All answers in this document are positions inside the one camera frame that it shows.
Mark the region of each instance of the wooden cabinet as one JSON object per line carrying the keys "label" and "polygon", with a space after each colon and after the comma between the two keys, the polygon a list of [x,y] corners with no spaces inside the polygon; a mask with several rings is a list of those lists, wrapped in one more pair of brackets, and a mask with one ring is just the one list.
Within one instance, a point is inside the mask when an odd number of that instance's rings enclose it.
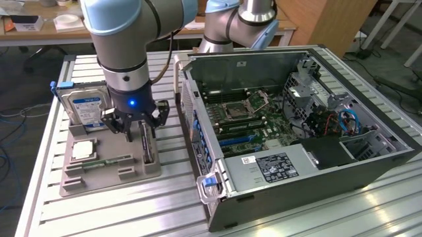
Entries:
{"label": "wooden cabinet", "polygon": [[290,45],[325,44],[342,57],[377,0],[277,0],[298,25]]}

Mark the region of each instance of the blue latch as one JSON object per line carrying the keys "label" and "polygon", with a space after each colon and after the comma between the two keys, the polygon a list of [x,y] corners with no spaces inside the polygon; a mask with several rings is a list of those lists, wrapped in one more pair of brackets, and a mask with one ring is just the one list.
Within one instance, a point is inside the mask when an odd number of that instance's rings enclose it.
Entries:
{"label": "blue latch", "polygon": [[58,88],[60,88],[60,89],[74,88],[74,82],[72,81],[63,81],[59,83]]}
{"label": "blue latch", "polygon": [[211,178],[205,179],[203,184],[205,184],[205,187],[211,187],[211,186],[218,185],[217,178],[211,177]]}
{"label": "blue latch", "polygon": [[52,94],[55,95],[55,97],[58,97],[59,101],[60,101],[60,98],[59,98],[59,94],[58,94],[58,90],[56,90],[56,86],[58,86],[58,83],[55,81],[51,82],[51,92]]}

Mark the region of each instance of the barcode sticker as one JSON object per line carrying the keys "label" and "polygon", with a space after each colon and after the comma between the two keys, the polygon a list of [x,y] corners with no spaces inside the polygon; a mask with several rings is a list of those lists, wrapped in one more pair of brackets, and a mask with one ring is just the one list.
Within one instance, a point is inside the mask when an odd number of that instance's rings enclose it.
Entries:
{"label": "barcode sticker", "polygon": [[257,158],[255,158],[255,156],[251,156],[251,157],[243,157],[242,158],[242,162],[243,162],[243,164],[250,164],[250,163],[255,163],[257,162],[257,160],[255,160]]}

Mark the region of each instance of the motherboard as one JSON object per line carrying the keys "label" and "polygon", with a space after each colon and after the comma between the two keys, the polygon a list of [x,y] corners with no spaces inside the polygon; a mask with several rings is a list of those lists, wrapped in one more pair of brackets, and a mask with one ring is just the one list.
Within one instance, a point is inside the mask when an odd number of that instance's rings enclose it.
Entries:
{"label": "motherboard", "polygon": [[203,93],[225,157],[289,146],[298,140],[274,95],[265,89]]}

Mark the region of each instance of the blue cable on floor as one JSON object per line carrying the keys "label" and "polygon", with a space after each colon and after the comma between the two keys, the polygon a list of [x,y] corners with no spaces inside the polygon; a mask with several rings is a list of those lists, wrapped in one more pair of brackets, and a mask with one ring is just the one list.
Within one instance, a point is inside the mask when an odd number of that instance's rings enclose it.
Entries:
{"label": "blue cable on floor", "polygon": [[8,206],[11,206],[20,198],[22,196],[22,187],[20,187],[20,179],[19,179],[19,175],[18,175],[18,171],[16,171],[16,166],[15,166],[15,162],[8,158],[8,156],[0,156],[2,158],[4,158],[10,164],[11,164],[11,168],[12,168],[12,171],[15,173],[15,176],[16,176],[16,182],[18,182],[18,193],[16,193],[16,196],[15,198],[8,202],[8,204],[0,209],[0,214],[2,212],[7,209]]}
{"label": "blue cable on floor", "polygon": [[[8,124],[22,124],[22,122],[11,122],[7,120],[0,119],[0,122],[8,123]],[[27,131],[27,125],[23,123],[22,125],[22,131],[20,134],[18,135],[18,137],[15,139],[12,139],[10,142],[4,143],[0,145],[2,150],[4,149],[4,147],[10,147],[11,145],[14,145],[15,142],[18,142],[18,140],[23,137],[23,135],[26,134]],[[15,162],[14,160],[7,156],[7,154],[0,155],[0,158],[3,158],[8,163],[10,163],[10,167],[12,169],[12,172],[15,174],[16,177],[16,182],[18,182],[18,192],[16,192],[16,196],[15,198],[7,203],[7,205],[0,209],[0,214],[2,212],[15,203],[19,201],[20,197],[22,197],[22,184],[20,184],[20,178],[19,178],[19,174],[18,174],[18,170],[16,170],[16,166],[15,166]]]}
{"label": "blue cable on floor", "polygon": [[[11,121],[3,120],[3,119],[0,119],[0,122],[6,122],[8,124],[22,124],[22,122],[11,122]],[[14,143],[18,142],[18,140],[23,137],[26,132],[27,132],[27,125],[23,124],[22,125],[22,131],[20,131],[20,134],[18,135],[18,137],[15,139],[12,139],[10,142],[2,144],[2,146],[3,147],[10,147],[11,145],[14,145]]]}

